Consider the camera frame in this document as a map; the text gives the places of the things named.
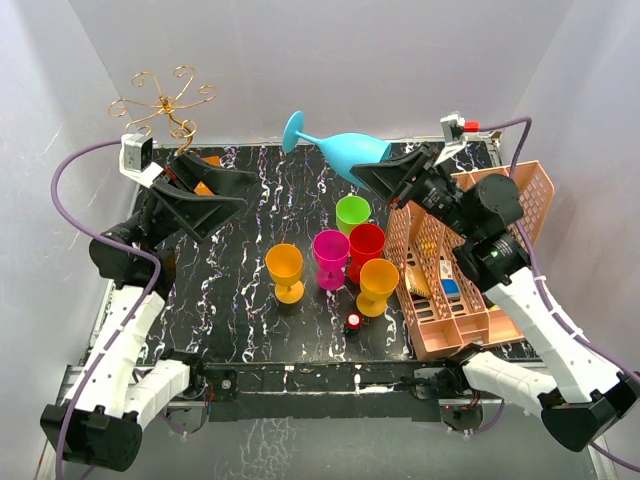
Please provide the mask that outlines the teal wine glass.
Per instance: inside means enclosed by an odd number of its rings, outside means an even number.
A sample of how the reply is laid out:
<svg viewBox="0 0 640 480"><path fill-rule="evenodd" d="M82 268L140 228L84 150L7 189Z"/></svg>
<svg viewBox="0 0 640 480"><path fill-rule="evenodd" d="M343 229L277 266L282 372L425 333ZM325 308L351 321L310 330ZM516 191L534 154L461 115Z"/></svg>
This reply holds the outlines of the teal wine glass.
<svg viewBox="0 0 640 480"><path fill-rule="evenodd" d="M304 113L294 112L289 118L282 136L282 150L288 154L303 139L317 146L331 169L351 184L367 190L362 181L351 172L351 168L361 164L377 164L390 157L390 142L362 133L340 133L326 138L316 138L303 132Z"/></svg>

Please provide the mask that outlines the green wine glass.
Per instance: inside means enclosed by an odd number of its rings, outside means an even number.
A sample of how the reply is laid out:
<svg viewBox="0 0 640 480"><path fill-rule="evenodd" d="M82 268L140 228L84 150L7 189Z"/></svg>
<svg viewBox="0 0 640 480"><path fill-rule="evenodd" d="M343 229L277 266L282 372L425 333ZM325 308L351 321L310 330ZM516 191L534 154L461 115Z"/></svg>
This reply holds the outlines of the green wine glass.
<svg viewBox="0 0 640 480"><path fill-rule="evenodd" d="M338 230L349 236L355 227L369 221L371 208L366 199L348 195L336 203L335 214Z"/></svg>

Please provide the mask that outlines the red wine glass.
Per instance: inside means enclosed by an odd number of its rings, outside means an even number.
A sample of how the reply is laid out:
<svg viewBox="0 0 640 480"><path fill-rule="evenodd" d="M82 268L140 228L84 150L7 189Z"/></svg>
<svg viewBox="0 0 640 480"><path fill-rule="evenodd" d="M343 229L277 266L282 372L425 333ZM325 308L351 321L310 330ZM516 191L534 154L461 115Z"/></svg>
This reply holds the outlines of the red wine glass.
<svg viewBox="0 0 640 480"><path fill-rule="evenodd" d="M351 262L347 269L349 279L360 283L360 271L366 262L379 258L385 245L384 231L374 223L356 226L349 234Z"/></svg>

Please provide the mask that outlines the magenta wine glass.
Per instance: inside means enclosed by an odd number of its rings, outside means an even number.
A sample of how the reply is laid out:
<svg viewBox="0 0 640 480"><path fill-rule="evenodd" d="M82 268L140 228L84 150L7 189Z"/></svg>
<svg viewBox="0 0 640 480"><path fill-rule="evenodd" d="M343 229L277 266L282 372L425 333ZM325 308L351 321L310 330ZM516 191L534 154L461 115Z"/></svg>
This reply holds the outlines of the magenta wine glass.
<svg viewBox="0 0 640 480"><path fill-rule="evenodd" d="M318 266L318 286L325 290L337 290L342 287L345 282L343 268L350 251L347 236L339 230L324 230L315 236L312 247Z"/></svg>

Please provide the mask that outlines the orange wine glass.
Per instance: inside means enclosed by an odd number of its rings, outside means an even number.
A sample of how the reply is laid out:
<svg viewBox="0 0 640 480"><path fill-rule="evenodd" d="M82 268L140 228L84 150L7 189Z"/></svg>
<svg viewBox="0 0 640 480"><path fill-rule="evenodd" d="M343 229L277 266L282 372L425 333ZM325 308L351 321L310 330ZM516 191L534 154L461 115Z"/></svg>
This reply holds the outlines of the orange wine glass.
<svg viewBox="0 0 640 480"><path fill-rule="evenodd" d="M378 317L387 307L387 300L399 282L396 266L383 258L366 262L360 270L360 289L356 306L366 317Z"/></svg>
<svg viewBox="0 0 640 480"><path fill-rule="evenodd" d="M275 296L284 304L294 304L304 295L301 277L304 260L300 250L293 244L274 245L265 257L265 264L275 283Z"/></svg>

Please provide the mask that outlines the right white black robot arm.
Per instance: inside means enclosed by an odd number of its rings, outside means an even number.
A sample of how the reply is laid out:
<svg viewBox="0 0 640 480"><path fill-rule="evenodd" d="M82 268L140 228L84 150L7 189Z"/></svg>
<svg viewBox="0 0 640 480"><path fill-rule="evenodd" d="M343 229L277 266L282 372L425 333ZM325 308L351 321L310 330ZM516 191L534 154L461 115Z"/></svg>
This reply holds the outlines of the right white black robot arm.
<svg viewBox="0 0 640 480"><path fill-rule="evenodd" d="M525 211L511 174L486 171L469 188L421 146L397 159L358 164L351 174L392 208L414 202L462 237L453 255L461 273L523 333L545 375L496 357L478 345L453 355L447 388L466 397L488 392L538 416L551 436L584 450L639 402L639 377L617 365L560 317L543 284L526 234L514 236Z"/></svg>

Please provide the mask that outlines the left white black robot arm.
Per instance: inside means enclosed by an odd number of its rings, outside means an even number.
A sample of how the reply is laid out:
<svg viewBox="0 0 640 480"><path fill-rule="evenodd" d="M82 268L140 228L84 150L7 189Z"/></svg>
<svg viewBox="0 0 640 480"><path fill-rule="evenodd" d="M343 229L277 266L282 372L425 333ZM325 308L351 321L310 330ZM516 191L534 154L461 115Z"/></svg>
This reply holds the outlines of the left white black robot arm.
<svg viewBox="0 0 640 480"><path fill-rule="evenodd" d="M58 212L90 237L89 253L115 290L107 319L83 371L58 405L45 406L40 425L55 449L55 476L66 462L127 470L149 423L181 395L200 396L207 376L199 358L171 353L141 379L134 370L146 336L165 307L175 282L175 255L160 251L167 237L183 231L203 240L245 204L242 193L256 184L253 172L214 166L185 152L162 166L148 154L119 155L120 173L146 189L144 206L129 219L96 233L62 206L56 170L51 196Z"/></svg>

